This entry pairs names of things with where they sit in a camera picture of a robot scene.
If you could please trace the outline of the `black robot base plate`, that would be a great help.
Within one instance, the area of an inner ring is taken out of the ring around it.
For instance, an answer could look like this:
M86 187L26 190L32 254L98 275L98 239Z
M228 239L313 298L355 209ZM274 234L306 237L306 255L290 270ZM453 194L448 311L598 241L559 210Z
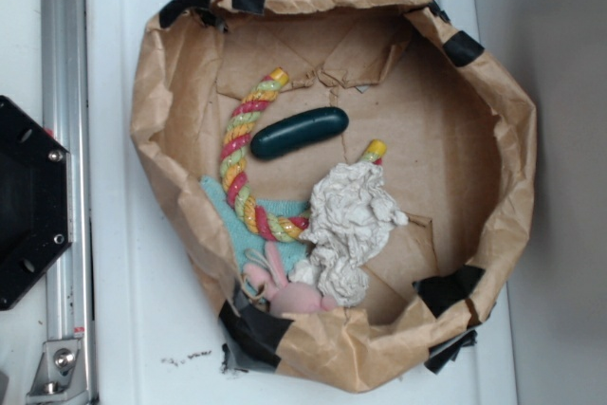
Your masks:
M1 309L29 292L71 245L69 152L1 98Z

